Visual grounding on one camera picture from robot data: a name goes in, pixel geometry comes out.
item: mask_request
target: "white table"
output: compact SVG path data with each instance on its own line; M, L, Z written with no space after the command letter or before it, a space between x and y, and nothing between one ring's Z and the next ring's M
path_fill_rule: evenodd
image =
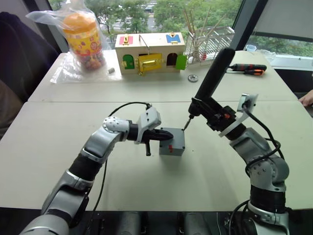
M61 54L43 78L28 101L36 102L181 102L190 101L208 66L189 66L180 73L152 73L146 76L120 75L114 50L106 51L109 67L115 68L114 79L101 83L51 84L50 79L60 66L65 54ZM288 86L258 52L237 51L231 64L265 64L263 76L227 73L213 94L217 101L237 101L242 93L259 94L259 100L297 100ZM188 75L196 74L199 81L191 83Z
M236 109L238 102L221 102ZM89 135L120 103L26 103L0 141L0 207L41 207L45 197L71 165ZM154 103L163 127L182 127L188 102ZM137 121L141 105L116 114ZM313 121L297 101L259 101L254 114L282 144L290 167L286 180L288 207L313 207ZM196 117L186 130L182 157L152 156L144 145L117 143L109 157L105 193L98 210L108 211L231 211L249 198L250 183L244 161ZM265 135L252 120L245 121ZM103 169L90 193L92 209L99 193Z

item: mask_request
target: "wooden toy house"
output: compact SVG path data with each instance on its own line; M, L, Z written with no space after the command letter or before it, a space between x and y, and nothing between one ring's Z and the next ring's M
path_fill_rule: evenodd
M122 74L179 72L187 57L181 33L119 34L115 51Z

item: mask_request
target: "white bracket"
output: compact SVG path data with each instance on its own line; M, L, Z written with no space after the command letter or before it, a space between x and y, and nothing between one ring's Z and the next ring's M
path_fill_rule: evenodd
M153 130L161 124L160 113L155 109L155 107L150 107L143 114L140 115L138 124L138 136L135 144L140 144L142 141L143 133L146 130Z
M236 121L234 121L231 125L229 125L225 130L223 130L221 133L219 133L220 137L223 137L227 135L229 132L231 132L233 129L235 129L239 124L241 124L244 120L246 120L249 116L246 114L243 110L243 104L247 101L250 101L248 110L252 113L256 100L258 98L258 94L245 94L243 93L239 99L239 104L237 107L237 112L243 113L240 118L238 118Z

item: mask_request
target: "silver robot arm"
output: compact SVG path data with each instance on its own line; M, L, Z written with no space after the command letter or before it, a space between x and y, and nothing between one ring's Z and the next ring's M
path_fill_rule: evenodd
M169 132L155 130L161 124L160 114L150 107L140 115L137 124L129 120L107 117L83 146L52 192L46 198L42 215L31 221L22 235L67 235L77 225L86 209L94 178L118 141L132 140L147 146L149 140L168 140Z
M243 112L236 118L230 107L222 107L212 98L212 94L230 65L235 51L222 49L189 106L189 120L204 116L207 125L220 136L226 136L230 145L247 164L246 173L250 177L251 192L248 202L249 219L245 224L249 235L289 235L288 213L285 207L285 180L289 168L284 159L275 155L267 141L252 128L246 128L242 121L252 111L256 96L243 94L237 111Z

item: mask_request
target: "wall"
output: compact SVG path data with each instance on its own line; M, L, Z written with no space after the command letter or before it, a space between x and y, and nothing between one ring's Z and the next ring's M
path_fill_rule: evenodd
M25 25L27 25L37 34L43 37L36 23L25 17L25 15L29 13L29 11L25 6L23 0L0 0L0 12L2 11L17 15Z
M313 38L313 0L269 0L254 31Z

